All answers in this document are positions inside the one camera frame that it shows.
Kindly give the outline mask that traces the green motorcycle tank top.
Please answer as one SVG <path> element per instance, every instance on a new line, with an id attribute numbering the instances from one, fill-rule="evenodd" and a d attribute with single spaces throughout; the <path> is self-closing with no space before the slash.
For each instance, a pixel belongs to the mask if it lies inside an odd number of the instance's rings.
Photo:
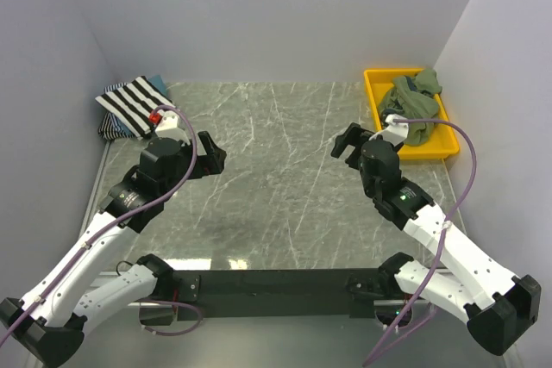
<path id="1" fill-rule="evenodd" d="M 390 114 L 410 120 L 436 119 L 440 109 L 436 96 L 441 92 L 433 69 L 424 69 L 415 76 L 398 76 L 378 106 L 380 120 L 384 121 Z"/>

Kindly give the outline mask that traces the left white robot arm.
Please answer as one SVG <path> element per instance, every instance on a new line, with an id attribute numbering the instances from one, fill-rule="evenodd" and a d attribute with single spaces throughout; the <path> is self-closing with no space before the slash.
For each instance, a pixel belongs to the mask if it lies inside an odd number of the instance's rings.
<path id="1" fill-rule="evenodd" d="M 173 268 L 148 254 L 117 278 L 91 284 L 121 246 L 133 241 L 159 215 L 183 178 L 200 179 L 224 170 L 227 154 L 206 131 L 198 133 L 205 153 L 194 155 L 182 140 L 154 138 L 139 161 L 100 203 L 88 228 L 54 269 L 22 298 L 1 303 L 8 333 L 46 367 L 60 367 L 95 327 L 132 302 L 167 306 L 173 314 L 183 293 Z"/>

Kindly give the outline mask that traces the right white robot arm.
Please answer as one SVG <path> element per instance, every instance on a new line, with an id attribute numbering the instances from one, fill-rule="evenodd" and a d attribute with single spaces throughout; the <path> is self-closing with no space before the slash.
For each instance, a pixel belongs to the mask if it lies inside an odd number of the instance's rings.
<path id="1" fill-rule="evenodd" d="M 376 210 L 434 254 L 431 267 L 405 254 L 389 258 L 379 269 L 379 290 L 390 298 L 402 293 L 423 298 L 464 322 L 487 352 L 502 356 L 536 322 L 541 285 L 492 259 L 425 190 L 403 177 L 398 151 L 408 127 L 398 115 L 389 116 L 377 133 L 351 123 L 331 152 L 339 158 L 352 146 L 346 163 L 360 173 Z"/>

